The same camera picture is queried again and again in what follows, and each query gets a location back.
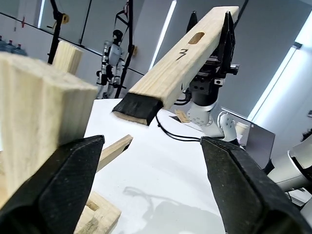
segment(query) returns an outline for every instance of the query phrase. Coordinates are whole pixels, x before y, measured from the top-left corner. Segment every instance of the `wooden stick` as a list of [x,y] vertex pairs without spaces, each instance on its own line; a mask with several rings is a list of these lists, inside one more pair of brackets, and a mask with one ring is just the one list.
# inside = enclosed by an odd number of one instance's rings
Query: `wooden stick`
[[113,112],[149,125],[162,107],[171,108],[218,46],[227,11],[235,22],[238,6],[214,7],[129,90]]
[[114,144],[110,145],[106,149],[102,150],[99,158],[97,172],[105,167],[108,163],[113,161],[117,156],[124,152],[130,145],[133,137],[130,135],[125,136]]
[[120,214],[121,211],[109,201],[91,192],[74,233],[107,234],[117,223]]
[[53,60],[53,66],[61,71],[75,75],[82,56],[82,51],[72,44],[62,40]]
[[42,61],[1,53],[0,89],[10,197],[59,145],[84,136],[97,88]]
[[[106,149],[102,150],[97,172],[125,151],[133,137],[125,136]],[[91,192],[76,226],[76,234],[108,233],[119,219],[121,211],[95,192]]]

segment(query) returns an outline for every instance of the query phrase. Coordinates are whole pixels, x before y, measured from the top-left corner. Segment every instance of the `wooden plank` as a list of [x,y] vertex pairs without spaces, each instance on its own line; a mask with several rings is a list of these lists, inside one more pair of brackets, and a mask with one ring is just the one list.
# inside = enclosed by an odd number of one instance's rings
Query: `wooden plank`
[[75,234],[91,234],[98,228],[98,220],[94,217],[95,212],[90,209],[88,206],[84,206],[82,215],[78,221]]
[[82,138],[97,88],[42,61],[0,53],[8,196],[62,144]]
[[117,223],[120,214],[118,208],[96,192],[91,192],[74,233],[107,234]]
[[8,198],[6,191],[6,181],[3,168],[2,152],[3,151],[0,151],[0,208],[5,204]]
[[113,112],[123,119],[149,125],[162,106],[170,109],[218,46],[228,11],[235,22],[238,6],[214,7],[129,90]]
[[102,150],[97,166],[97,172],[105,167],[108,163],[113,161],[123,151],[125,151],[129,147],[132,139],[132,136],[127,135],[119,141],[115,142],[114,144],[110,145],[106,149]]
[[72,44],[62,40],[58,43],[53,66],[61,71],[75,75],[82,56],[82,51]]

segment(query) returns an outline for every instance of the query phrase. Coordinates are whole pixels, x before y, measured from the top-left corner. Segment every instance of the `white tabletop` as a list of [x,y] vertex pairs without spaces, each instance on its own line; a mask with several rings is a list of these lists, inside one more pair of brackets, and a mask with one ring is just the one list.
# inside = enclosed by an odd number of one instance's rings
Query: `white tabletop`
[[[157,127],[115,117],[120,99],[96,100],[86,137],[104,135],[104,148],[127,134],[128,150],[96,174],[93,190],[113,203],[121,217],[113,234],[223,234],[201,146],[169,138]],[[192,137],[202,133],[158,113],[168,131]]]

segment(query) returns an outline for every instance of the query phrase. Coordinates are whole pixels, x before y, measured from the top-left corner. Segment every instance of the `light wood plank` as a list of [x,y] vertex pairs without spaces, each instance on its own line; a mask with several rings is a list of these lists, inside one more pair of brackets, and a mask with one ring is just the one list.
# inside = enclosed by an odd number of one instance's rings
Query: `light wood plank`
[[163,102],[164,109],[170,109],[218,46],[227,11],[231,12],[235,22],[238,6],[214,7],[129,93],[156,97]]
[[130,145],[132,139],[132,136],[127,135],[106,149],[102,150],[97,166],[97,172],[105,167],[108,163],[113,161],[116,157],[118,157],[123,151],[125,151],[125,149]]
[[61,71],[75,75],[82,57],[82,51],[72,44],[62,40],[53,60],[53,66]]
[[3,163],[11,196],[59,145],[82,138],[97,88],[42,61],[0,53]]
[[75,234],[107,234],[117,223],[121,211],[101,197],[91,192],[80,219]]
[[91,234],[98,229],[98,220],[94,217],[95,212],[88,206],[84,206],[82,215],[74,231],[75,234]]

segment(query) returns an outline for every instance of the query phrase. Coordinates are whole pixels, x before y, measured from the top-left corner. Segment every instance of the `handwritten number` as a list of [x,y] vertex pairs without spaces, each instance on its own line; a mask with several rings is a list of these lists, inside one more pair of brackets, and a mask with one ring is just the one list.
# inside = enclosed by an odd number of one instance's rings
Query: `handwritten number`
[[178,57],[176,61],[178,61],[180,58],[182,58],[183,56],[185,56],[187,51],[188,51],[188,49],[181,49],[180,54],[182,54],[182,55],[181,55],[180,57]]

